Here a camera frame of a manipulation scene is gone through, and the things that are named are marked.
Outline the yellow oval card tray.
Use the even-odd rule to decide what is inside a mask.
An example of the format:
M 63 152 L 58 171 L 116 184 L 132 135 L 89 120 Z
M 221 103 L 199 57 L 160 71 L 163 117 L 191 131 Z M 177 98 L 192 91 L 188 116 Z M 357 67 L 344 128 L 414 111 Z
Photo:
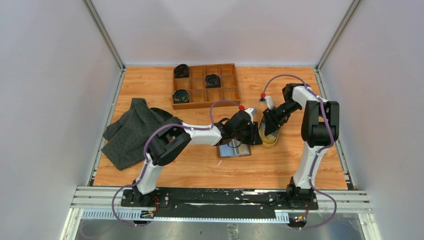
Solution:
M 259 137 L 262 140 L 262 146 L 263 147 L 271 148 L 278 141 L 281 128 L 279 128 L 278 130 L 276 130 L 276 131 L 274 131 L 274 132 L 272 132 L 268 135 L 265 135 L 265 128 L 266 128 L 266 121 L 265 121 L 265 118 L 262 117 L 262 119 L 259 123 L 259 127 L 258 127 Z

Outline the brown leather card holder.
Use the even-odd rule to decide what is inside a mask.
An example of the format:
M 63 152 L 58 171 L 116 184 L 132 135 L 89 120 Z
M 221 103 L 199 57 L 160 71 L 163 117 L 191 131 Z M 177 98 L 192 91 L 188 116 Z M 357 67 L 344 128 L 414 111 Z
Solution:
M 236 158 L 251 155 L 250 146 L 235 139 L 231 140 L 228 144 L 219 145 L 217 147 L 218 158 Z

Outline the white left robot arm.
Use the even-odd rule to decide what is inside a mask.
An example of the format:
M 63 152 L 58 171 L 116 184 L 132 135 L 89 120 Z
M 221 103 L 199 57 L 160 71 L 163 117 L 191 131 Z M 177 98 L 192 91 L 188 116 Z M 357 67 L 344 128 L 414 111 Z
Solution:
M 239 110 L 230 119 L 210 125 L 190 125 L 173 117 L 157 129 L 143 148 L 144 164 L 139 177 L 131 188 L 134 200 L 140 206 L 149 206 L 153 191 L 164 166 L 173 162 L 190 145 L 222 146 L 233 148 L 241 145 L 260 145 L 258 122 L 254 121 L 257 110 L 253 107 Z

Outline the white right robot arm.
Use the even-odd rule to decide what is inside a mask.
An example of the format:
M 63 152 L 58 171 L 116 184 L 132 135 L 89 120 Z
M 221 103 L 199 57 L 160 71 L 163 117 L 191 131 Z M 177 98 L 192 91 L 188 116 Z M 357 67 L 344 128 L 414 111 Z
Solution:
M 307 84 L 289 83 L 282 89 L 282 94 L 284 103 L 274 106 L 272 98 L 261 93 L 259 100 L 266 103 L 267 109 L 263 111 L 259 134 L 264 141 L 275 141 L 291 114 L 303 111 L 301 138 L 304 149 L 300 164 L 285 195 L 275 201 L 276 205 L 285 202 L 289 208 L 298 209 L 313 202 L 318 167 L 328 148 L 339 137 L 340 105 L 321 98 Z

